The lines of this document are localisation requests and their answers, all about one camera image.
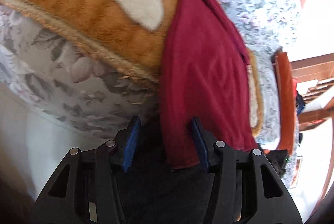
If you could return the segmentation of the dark red sweater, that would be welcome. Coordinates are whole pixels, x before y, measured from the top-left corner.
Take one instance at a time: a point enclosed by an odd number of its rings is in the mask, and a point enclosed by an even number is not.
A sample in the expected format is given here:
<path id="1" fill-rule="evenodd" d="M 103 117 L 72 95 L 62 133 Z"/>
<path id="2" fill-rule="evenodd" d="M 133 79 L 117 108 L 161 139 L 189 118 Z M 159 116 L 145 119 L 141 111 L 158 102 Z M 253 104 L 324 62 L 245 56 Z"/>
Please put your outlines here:
<path id="1" fill-rule="evenodd" d="M 179 0 L 164 43 L 159 89 L 166 158 L 198 163 L 190 121 L 234 149 L 256 147 L 250 126 L 247 48 L 216 0 Z"/>

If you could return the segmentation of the red bag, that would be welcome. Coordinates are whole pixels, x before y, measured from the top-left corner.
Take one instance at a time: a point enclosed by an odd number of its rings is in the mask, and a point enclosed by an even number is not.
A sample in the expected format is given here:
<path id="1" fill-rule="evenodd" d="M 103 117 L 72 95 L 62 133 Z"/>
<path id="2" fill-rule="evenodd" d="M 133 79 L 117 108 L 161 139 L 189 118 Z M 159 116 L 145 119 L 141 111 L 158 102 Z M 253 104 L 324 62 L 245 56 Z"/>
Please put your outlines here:
<path id="1" fill-rule="evenodd" d="M 293 96 L 295 99 L 297 98 L 297 95 L 298 95 L 297 84 L 298 84 L 297 79 L 292 78 L 292 89 L 293 89 Z"/>

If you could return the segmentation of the wooden door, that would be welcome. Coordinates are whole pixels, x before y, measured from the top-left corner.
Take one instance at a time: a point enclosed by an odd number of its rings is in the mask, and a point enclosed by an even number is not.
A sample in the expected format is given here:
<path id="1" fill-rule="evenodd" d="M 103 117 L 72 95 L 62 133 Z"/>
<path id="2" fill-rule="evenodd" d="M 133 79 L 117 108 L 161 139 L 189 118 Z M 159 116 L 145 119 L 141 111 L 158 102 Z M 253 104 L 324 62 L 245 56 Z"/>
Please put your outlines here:
<path id="1" fill-rule="evenodd" d="M 298 115 L 300 131 L 313 130 L 333 119 L 333 54 L 292 62 L 292 75 L 305 102 Z"/>

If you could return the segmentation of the fleece floral blanket orange border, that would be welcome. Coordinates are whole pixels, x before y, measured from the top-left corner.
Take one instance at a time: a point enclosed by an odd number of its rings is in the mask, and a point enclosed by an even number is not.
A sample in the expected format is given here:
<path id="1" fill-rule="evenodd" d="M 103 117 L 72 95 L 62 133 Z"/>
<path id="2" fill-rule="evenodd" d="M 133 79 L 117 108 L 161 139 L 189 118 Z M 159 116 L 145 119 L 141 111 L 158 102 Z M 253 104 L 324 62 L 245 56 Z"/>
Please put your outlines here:
<path id="1" fill-rule="evenodd" d="M 216 0 L 1 0 L 1 81 L 79 132 L 112 139 L 137 116 L 162 128 L 226 107 L 262 123 L 253 53 Z"/>

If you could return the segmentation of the orange velvet cushion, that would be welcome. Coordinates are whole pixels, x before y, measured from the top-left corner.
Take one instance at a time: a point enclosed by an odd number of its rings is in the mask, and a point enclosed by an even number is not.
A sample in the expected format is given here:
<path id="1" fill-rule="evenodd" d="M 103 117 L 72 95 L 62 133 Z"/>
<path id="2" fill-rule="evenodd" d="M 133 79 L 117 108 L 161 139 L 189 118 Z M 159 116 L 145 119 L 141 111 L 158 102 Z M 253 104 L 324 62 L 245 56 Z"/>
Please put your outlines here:
<path id="1" fill-rule="evenodd" d="M 293 84 L 292 67 L 286 52 L 277 51 L 274 55 L 274 69 L 280 104 L 280 142 L 277 149 L 287 150 L 291 156 L 294 150 L 296 125 L 296 88 Z"/>

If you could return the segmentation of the grey floral bed quilt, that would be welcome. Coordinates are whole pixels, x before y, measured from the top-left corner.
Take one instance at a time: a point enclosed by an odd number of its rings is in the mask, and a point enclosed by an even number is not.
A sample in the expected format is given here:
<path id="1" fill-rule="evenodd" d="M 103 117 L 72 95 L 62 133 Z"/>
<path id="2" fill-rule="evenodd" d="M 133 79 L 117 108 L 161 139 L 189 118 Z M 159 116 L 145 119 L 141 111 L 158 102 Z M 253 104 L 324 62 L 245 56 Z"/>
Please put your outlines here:
<path id="1" fill-rule="evenodd" d="M 271 56 L 295 42 L 294 0 L 217 0 L 250 55 L 250 125 L 264 150 L 280 142 Z M 178 0 L 1 0 L 1 81 L 30 105 L 109 138 L 157 113 L 164 39 Z"/>

